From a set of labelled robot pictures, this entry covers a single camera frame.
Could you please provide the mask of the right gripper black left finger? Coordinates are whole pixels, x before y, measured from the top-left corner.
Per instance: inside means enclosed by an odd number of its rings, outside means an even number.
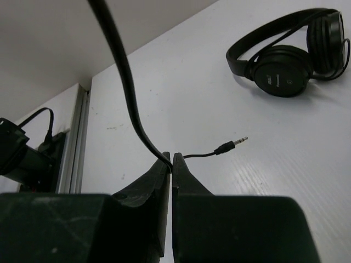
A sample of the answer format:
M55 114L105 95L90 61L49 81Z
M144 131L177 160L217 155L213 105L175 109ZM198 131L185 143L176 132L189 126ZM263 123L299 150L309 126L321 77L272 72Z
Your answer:
M169 176L156 161L113 195L1 194L1 262L159 262Z

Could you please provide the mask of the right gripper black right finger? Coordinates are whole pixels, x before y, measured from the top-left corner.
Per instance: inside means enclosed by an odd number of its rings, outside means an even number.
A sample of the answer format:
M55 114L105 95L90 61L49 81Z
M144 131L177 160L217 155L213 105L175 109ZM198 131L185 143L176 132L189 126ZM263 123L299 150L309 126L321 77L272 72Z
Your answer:
M173 157L175 262L319 262L299 204L284 196L214 195Z

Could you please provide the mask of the pink blue cat-ear headphones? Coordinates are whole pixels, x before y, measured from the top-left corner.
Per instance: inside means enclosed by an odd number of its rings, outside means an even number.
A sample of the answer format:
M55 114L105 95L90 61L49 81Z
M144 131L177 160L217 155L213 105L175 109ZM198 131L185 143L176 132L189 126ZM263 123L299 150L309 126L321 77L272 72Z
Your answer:
M152 143L142 125L132 70L130 68L129 60L122 43L120 33L112 17L108 4L106 1L88 1L88 4L99 27L101 28L118 69L129 119L134 131L136 132L136 135L149 150L149 152L156 157L158 161L165 165L167 170L173 171L173 163Z

